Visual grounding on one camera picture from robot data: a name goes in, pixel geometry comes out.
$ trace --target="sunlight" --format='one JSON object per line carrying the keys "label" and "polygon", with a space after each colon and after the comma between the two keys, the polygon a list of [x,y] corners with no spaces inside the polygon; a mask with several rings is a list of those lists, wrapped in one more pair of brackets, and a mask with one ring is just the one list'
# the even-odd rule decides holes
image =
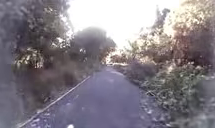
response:
{"label": "sunlight", "polygon": [[142,27],[153,24],[157,5],[171,8],[175,1],[178,0],[72,0],[69,14],[75,31],[100,27],[123,47]]}

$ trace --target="green foliage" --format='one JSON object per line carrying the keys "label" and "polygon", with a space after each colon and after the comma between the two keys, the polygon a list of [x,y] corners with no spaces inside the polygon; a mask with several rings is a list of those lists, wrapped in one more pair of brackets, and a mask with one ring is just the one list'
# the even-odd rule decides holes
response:
{"label": "green foliage", "polygon": [[215,0],[184,0],[166,19],[174,58],[215,67]]}
{"label": "green foliage", "polygon": [[191,64],[181,67],[165,65],[153,78],[141,85],[154,95],[158,103],[173,114],[191,114],[199,105],[196,86],[203,79],[204,69]]}

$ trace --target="tree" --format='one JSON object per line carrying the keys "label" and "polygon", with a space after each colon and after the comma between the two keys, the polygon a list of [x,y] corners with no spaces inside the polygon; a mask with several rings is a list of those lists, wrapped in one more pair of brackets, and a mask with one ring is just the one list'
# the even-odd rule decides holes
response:
{"label": "tree", "polygon": [[68,7],[67,0],[42,0],[30,1],[22,8],[25,19],[18,33],[17,65],[51,66],[54,54],[69,45],[69,27],[63,21],[63,17],[68,17]]}
{"label": "tree", "polygon": [[76,33],[72,42],[78,46],[78,50],[83,51],[85,58],[103,60],[114,50],[115,42],[106,36],[106,31],[89,27]]}
{"label": "tree", "polygon": [[215,66],[215,0],[184,0],[164,29],[172,37],[176,59]]}

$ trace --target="asphalt road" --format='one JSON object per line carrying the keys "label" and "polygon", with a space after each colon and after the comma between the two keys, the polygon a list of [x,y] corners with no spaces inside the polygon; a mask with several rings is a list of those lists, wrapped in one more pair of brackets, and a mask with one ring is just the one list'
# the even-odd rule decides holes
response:
{"label": "asphalt road", "polygon": [[107,67],[22,128],[148,128],[140,98],[138,87]]}

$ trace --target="bright sky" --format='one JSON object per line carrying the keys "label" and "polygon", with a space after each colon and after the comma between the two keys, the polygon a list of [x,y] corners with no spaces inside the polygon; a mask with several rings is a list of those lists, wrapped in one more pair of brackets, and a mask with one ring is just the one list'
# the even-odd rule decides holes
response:
{"label": "bright sky", "polygon": [[155,20],[156,6],[172,8],[178,0],[71,0],[70,19],[75,30],[103,28],[119,47]]}

